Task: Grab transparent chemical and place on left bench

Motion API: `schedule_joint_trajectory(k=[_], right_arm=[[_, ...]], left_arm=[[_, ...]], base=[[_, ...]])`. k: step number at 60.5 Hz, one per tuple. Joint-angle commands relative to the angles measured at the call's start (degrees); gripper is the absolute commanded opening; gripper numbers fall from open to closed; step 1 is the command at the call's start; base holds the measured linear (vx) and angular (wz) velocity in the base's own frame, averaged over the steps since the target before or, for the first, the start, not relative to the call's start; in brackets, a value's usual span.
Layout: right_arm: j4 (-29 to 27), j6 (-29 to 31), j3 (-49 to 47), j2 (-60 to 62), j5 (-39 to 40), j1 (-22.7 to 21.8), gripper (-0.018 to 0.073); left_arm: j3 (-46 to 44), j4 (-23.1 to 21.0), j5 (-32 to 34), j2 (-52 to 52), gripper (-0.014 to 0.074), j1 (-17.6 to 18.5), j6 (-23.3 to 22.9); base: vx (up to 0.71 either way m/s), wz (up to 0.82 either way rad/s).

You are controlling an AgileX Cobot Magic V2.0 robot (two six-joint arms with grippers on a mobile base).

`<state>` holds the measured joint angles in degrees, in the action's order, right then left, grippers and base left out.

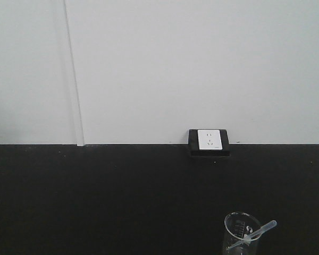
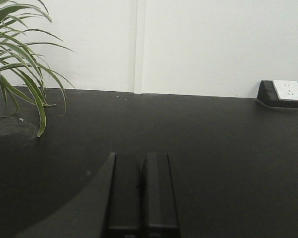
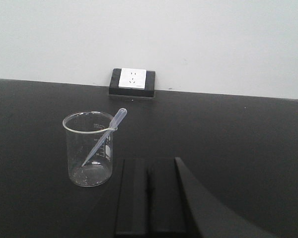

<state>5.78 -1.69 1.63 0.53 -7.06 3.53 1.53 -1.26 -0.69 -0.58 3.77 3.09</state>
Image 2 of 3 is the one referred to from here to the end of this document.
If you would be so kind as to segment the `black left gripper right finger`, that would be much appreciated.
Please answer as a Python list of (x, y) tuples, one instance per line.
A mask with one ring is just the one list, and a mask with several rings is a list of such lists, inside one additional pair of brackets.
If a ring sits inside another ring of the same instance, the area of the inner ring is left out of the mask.
[(179, 238), (169, 159), (148, 153), (143, 164), (143, 230), (147, 238)]

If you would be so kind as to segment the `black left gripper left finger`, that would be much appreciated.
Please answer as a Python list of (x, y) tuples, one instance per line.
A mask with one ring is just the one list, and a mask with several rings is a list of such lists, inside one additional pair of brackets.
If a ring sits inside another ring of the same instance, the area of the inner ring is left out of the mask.
[(141, 236), (140, 170), (131, 154), (111, 152), (109, 188), (101, 238), (139, 238)]

